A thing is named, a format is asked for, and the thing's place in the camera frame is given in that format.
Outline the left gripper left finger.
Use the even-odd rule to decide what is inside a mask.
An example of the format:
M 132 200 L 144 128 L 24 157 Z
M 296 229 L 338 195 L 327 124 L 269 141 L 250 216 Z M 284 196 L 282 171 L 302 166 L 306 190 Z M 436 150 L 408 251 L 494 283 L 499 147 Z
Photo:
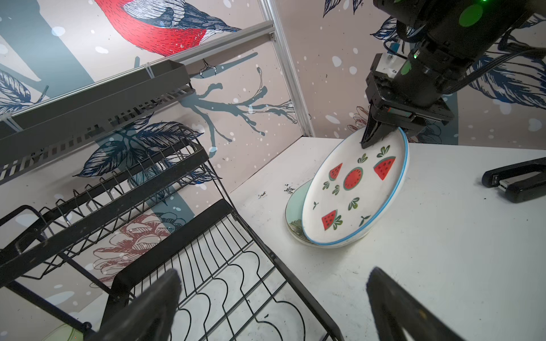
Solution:
M 170 269 L 89 339 L 168 340 L 180 294 L 179 274 Z

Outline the white plate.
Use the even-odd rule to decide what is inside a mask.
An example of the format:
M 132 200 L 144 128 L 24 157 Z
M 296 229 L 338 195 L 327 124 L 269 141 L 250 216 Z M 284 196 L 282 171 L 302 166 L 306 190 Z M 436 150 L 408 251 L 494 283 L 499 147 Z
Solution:
M 364 130 L 344 139 L 312 179 L 301 212 L 305 237 L 334 248 L 364 237 L 386 213 L 405 182 L 408 138 L 395 129 L 363 148 Z

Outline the green glass tumbler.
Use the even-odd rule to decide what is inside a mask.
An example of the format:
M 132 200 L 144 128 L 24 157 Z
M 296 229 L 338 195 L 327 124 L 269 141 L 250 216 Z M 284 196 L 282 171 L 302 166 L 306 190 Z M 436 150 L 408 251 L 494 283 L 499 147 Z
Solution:
M 50 332 L 43 341 L 84 341 L 81 331 L 64 324 Z

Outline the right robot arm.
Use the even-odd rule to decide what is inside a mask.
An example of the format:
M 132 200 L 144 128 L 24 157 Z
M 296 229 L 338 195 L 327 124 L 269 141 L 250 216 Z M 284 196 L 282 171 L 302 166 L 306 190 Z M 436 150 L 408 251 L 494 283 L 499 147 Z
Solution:
M 368 75 L 370 103 L 361 146 L 395 130 L 408 136 L 455 115 L 443 101 L 513 58 L 544 58 L 545 49 L 508 42 L 532 16 L 528 1 L 374 1 L 396 21 L 402 41 L 414 45 L 393 78 L 379 70 L 377 54 Z

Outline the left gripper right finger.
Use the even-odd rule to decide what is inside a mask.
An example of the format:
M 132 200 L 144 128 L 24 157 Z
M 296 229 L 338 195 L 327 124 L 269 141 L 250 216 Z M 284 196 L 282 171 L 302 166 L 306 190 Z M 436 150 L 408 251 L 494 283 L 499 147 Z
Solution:
M 380 340 L 461 340 L 381 268 L 371 271 L 366 291 Z

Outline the pale green plate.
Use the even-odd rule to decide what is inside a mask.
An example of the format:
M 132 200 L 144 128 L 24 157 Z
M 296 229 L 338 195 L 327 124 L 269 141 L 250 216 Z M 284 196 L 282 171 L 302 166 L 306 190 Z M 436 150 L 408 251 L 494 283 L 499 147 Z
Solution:
M 308 246 L 314 246 L 304 234 L 302 224 L 303 205 L 310 185 L 311 180 L 308 180 L 298 189 L 293 191 L 287 202 L 287 206 L 285 207 L 284 217 L 287 223 L 287 229 L 295 240 Z

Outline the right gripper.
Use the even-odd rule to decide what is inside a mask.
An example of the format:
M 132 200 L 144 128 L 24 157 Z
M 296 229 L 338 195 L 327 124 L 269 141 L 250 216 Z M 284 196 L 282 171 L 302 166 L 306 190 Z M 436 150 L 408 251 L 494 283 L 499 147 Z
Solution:
M 404 64 L 402 58 L 387 53 L 377 53 L 373 59 L 366 78 L 365 94 L 370 112 L 361 140 L 363 149 L 382 141 L 398 128 L 413 136 L 420 133 L 429 121 L 446 125 L 454 119 L 454 113 L 443 99 L 419 107 L 395 88 L 395 77 Z

